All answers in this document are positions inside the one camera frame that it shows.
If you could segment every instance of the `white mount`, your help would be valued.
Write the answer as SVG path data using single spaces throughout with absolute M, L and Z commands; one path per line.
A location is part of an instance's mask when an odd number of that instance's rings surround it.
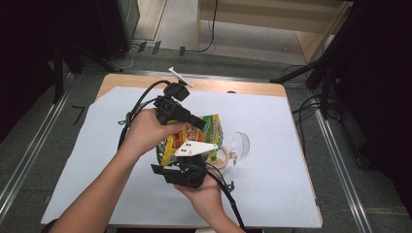
M 169 71 L 172 72 L 172 74 L 174 76 L 176 76 L 176 78 L 178 78 L 178 80 L 182 81 L 183 83 L 186 83 L 188 86 L 190 86 L 191 88 L 194 88 L 194 84 L 193 83 L 189 83 L 187 80 L 185 80 L 180 74 L 176 73 L 175 70 L 173 70 L 173 67 L 169 68 Z
M 194 156 L 200 153 L 217 149 L 218 145 L 216 144 L 200 143 L 187 140 L 176 150 L 175 156 Z

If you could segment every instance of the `yellow snack package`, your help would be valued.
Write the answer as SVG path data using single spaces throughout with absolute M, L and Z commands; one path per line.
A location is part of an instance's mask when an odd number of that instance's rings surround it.
M 206 121 L 206 125 L 202 129 L 198 129 L 187 123 L 186 127 L 180 133 L 169 135 L 156 147 L 157 161 L 160 166 L 165 167 L 176 162 L 175 151 L 186 140 L 218 145 L 217 150 L 202 154 L 203 160 L 205 161 L 208 158 L 212 160 L 216 159 L 216 153 L 221 149 L 223 144 L 223 132 L 219 115 L 200 116 L 199 118 Z

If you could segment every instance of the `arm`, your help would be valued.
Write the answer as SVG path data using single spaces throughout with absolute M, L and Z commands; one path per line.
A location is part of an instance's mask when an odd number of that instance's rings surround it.
M 175 185 L 190 200 L 196 212 L 216 232 L 244 232 L 224 212 L 221 188 L 209 175 L 199 188 Z
M 155 110 L 142 110 L 113 159 L 61 215 L 50 232 L 104 232 L 134 165 L 164 138 L 183 129 L 160 125 Z

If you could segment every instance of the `table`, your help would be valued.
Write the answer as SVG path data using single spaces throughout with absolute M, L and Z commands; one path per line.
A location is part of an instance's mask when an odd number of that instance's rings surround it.
M 156 77 L 114 74 L 105 78 L 96 102 L 89 107 L 42 223 L 59 217 L 110 161 L 122 129 L 117 121 L 131 110 L 139 94 L 157 80 Z M 245 225 L 250 228 L 321 227 L 322 217 L 315 204 L 315 192 L 284 88 L 271 83 L 188 80 L 194 83 L 194 90 L 190 90 L 190 96 L 182 105 L 199 116 L 213 114 L 213 111 L 219 113 L 225 135 L 223 145 L 229 144 L 235 131 L 247 133 L 251 139 L 249 157 L 238 162 L 236 167 L 229 164 L 224 172 L 225 179 L 235 183 L 232 196 Z M 162 94 L 163 88 L 154 89 L 147 98 Z M 237 94 L 227 94 L 229 90 Z M 259 109 L 275 118 L 261 117 L 257 122 L 264 127 L 253 127 L 258 125 L 247 122 L 258 117 L 258 112 L 253 115 L 248 112 Z M 267 132 L 273 137 L 265 137 Z M 121 227 L 207 227 L 186 197 L 166 183 L 162 176 L 153 174 L 151 163 L 156 163 L 153 150 L 136 164 L 109 224 Z M 236 222 L 225 197 L 223 205 Z
M 339 30 L 349 12 L 347 1 L 336 0 L 220 0 L 216 21 L 296 31 L 308 63 Z M 198 0 L 196 49 L 200 20 L 213 20 L 215 1 Z

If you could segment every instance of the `white paper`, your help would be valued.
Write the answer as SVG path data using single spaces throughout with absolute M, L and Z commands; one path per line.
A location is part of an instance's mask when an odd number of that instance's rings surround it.
M 123 120 L 145 91 L 116 87 L 90 106 L 76 145 L 55 188 L 42 223 L 58 218 L 116 153 Z M 145 100 L 162 95 L 152 90 Z M 230 147 L 236 131 L 249 136 L 245 160 L 224 172 L 240 215 L 250 227 L 321 227 L 322 220 L 285 97 L 190 91 L 182 105 L 196 116 L 219 114 Z M 136 164 L 110 220 L 114 225 L 207 226 L 190 201 L 154 174 L 155 150 Z M 223 195 L 227 214 L 236 217 Z

